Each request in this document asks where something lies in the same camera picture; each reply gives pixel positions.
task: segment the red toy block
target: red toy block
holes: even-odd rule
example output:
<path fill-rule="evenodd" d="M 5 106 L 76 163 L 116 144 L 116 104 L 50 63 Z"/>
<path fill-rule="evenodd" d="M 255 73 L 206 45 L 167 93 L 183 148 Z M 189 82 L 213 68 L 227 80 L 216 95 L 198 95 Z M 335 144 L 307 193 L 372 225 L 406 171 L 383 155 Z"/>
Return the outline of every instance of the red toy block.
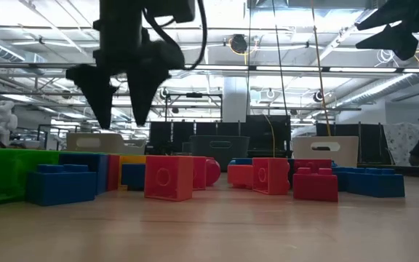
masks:
<path fill-rule="evenodd" d="M 253 191 L 268 195 L 284 195 L 290 189 L 287 180 L 289 162 L 283 158 L 253 159 Z"/>
<path fill-rule="evenodd" d="M 253 166 L 246 164 L 230 164 L 227 169 L 227 181 L 234 188 L 252 189 Z"/>
<path fill-rule="evenodd" d="M 295 159 L 294 173 L 296 173 L 300 167 L 309 167 L 313 174 L 317 174 L 320 168 L 331 168 L 331 166 L 331 159 Z"/>
<path fill-rule="evenodd" d="M 193 189 L 206 190 L 207 188 L 207 158 L 193 157 Z"/>
<path fill-rule="evenodd" d="M 119 160 L 120 156 L 109 155 L 108 162 L 108 182 L 106 185 L 106 191 L 117 190 L 119 184 Z"/>
<path fill-rule="evenodd" d="M 212 157 L 207 157 L 207 186 L 212 186 L 221 176 L 221 167 Z"/>
<path fill-rule="evenodd" d="M 145 168 L 145 197 L 170 201 L 192 198 L 193 157 L 148 156 Z"/>
<path fill-rule="evenodd" d="M 338 202 L 338 177 L 332 170 L 320 169 L 319 174 L 312 174 L 310 168 L 299 168 L 294 174 L 294 198 Z"/>

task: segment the plastic bin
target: plastic bin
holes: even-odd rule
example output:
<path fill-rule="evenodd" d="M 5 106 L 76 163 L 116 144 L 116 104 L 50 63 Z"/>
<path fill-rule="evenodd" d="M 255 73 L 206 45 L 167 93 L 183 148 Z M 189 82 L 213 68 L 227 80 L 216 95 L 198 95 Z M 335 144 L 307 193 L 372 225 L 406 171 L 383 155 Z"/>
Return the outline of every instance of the plastic bin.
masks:
<path fill-rule="evenodd" d="M 245 158 L 248 153 L 249 137 L 193 135 L 190 137 L 193 156 L 213 157 L 221 166 L 221 172 L 233 158 Z"/>

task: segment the white robot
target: white robot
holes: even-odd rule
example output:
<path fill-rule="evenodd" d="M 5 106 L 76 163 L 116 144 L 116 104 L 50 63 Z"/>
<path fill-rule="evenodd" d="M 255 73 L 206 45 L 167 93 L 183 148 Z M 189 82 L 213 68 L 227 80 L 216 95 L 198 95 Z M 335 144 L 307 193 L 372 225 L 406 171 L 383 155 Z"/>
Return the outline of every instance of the white robot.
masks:
<path fill-rule="evenodd" d="M 17 116 L 12 114 L 14 102 L 0 101 L 0 141 L 8 146 L 11 131 L 17 128 Z"/>

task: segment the wooden floor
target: wooden floor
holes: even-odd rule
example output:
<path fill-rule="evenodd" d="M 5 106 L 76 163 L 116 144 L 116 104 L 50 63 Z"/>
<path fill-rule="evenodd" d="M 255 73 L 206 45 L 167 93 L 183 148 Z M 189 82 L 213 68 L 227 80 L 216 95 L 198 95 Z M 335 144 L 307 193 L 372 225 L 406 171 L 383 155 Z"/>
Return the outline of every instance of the wooden floor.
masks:
<path fill-rule="evenodd" d="M 406 199 L 306 202 L 220 185 L 186 202 L 110 192 L 56 207 L 0 205 L 0 261 L 419 261 L 419 178 Z"/>

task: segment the yellow toy block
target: yellow toy block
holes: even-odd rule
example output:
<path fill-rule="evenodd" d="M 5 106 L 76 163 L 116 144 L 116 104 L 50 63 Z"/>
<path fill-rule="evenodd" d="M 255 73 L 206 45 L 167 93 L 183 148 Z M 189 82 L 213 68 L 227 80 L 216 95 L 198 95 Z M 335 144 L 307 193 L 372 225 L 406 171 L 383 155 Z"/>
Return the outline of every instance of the yellow toy block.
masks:
<path fill-rule="evenodd" d="M 119 160 L 119 191 L 127 191 L 127 185 L 122 185 L 122 164 L 145 164 L 146 156 L 121 156 Z"/>

